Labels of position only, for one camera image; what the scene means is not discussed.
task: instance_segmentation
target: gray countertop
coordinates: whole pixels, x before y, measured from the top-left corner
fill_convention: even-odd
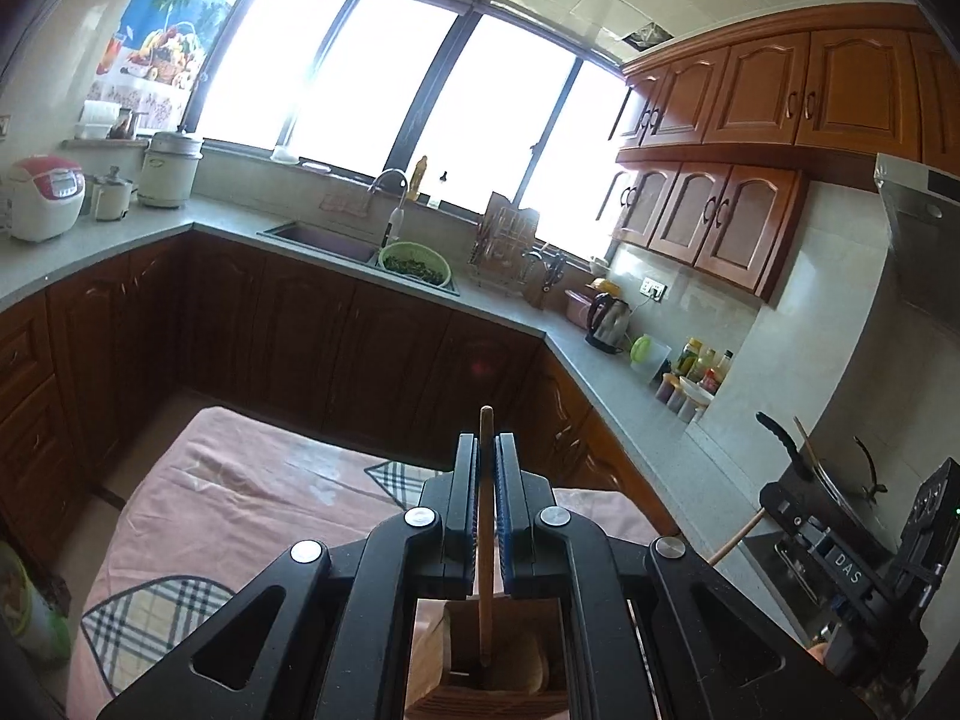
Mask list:
[[[755,505],[704,454],[688,434],[688,426],[632,373],[626,355],[604,354],[584,343],[583,330],[560,314],[534,309],[521,298],[486,288],[467,276],[457,279],[460,295],[450,295],[258,234],[285,221],[288,218],[194,197],[179,209],[134,204],[124,220],[113,223],[81,218],[73,229],[42,244],[2,241],[0,311],[80,269],[188,229],[246,242],[544,338],[702,555],[715,551],[754,514]],[[793,634],[781,607],[741,550],[731,552],[718,568]]]

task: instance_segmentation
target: metal screw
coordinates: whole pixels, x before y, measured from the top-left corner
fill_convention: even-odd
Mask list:
[[[433,509],[427,509],[425,506],[410,509],[410,511],[406,512],[403,516],[404,522],[413,528],[425,528],[427,525],[432,525],[436,518],[437,516],[434,514]]]
[[[296,562],[314,562],[323,555],[323,544],[318,541],[298,541],[290,548],[290,557]]]
[[[677,560],[678,557],[686,554],[686,544],[676,536],[658,538],[654,546],[661,557],[667,557],[669,560]]]
[[[563,506],[548,506],[546,509],[541,509],[541,522],[551,528],[563,527],[570,522],[570,512]]]

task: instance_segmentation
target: wooden cabinet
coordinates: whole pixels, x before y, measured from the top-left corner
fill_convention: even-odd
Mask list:
[[[368,451],[405,448],[449,320],[450,309],[436,303],[358,283],[337,352],[325,435]]]
[[[683,165],[651,237],[651,250],[692,265],[712,227],[730,171],[730,165]]]
[[[569,474],[577,431],[590,410],[587,397],[546,346],[541,346],[514,410],[520,467],[554,485]]]
[[[53,371],[47,302],[37,293],[0,314],[0,422]]]
[[[793,143],[810,34],[733,46],[704,143]]]
[[[796,143],[918,159],[917,79],[907,33],[813,32]]]
[[[131,417],[123,389],[129,261],[127,255],[114,257],[52,285],[47,293],[67,425],[93,479],[109,469]]]
[[[574,452],[573,471],[565,480],[567,487],[619,490],[643,512],[661,536],[680,533],[670,512],[594,410],[577,433]]]
[[[194,237],[190,250],[181,379],[198,391],[243,403],[264,254],[210,235]]]
[[[799,189],[793,170],[734,166],[696,268],[756,290]]]
[[[354,280],[267,255],[253,322],[253,405],[320,427]]]
[[[127,372],[137,425],[146,422],[176,381],[185,244],[185,236],[180,235],[130,253],[133,331],[128,338],[131,366]]]
[[[637,169],[634,186],[621,200],[623,213],[613,231],[616,240],[639,247],[650,245],[678,170],[679,162],[648,162]]]
[[[477,432],[482,406],[493,406],[498,433],[509,432],[511,408],[539,343],[520,331],[453,314],[416,408],[413,459],[452,467],[458,437]]]
[[[960,175],[960,68],[936,35],[910,35],[920,88],[923,162]]]
[[[49,565],[84,502],[83,474],[50,377],[0,422],[0,505],[17,540]]]
[[[640,144],[653,114],[654,97],[665,75],[666,68],[656,68],[630,79],[626,98],[611,132],[611,139],[621,148]]]
[[[667,68],[656,89],[642,146],[703,141],[729,52],[723,47],[680,59]]]

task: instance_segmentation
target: power outlet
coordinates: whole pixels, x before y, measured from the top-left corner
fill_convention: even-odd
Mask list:
[[[665,292],[666,285],[659,283],[659,281],[654,281],[651,278],[643,279],[643,282],[640,284],[640,294],[646,295],[647,298],[651,298],[657,303],[664,299]]]

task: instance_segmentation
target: range hood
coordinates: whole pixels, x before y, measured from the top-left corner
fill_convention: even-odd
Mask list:
[[[960,333],[960,178],[877,154],[874,180],[902,297]]]

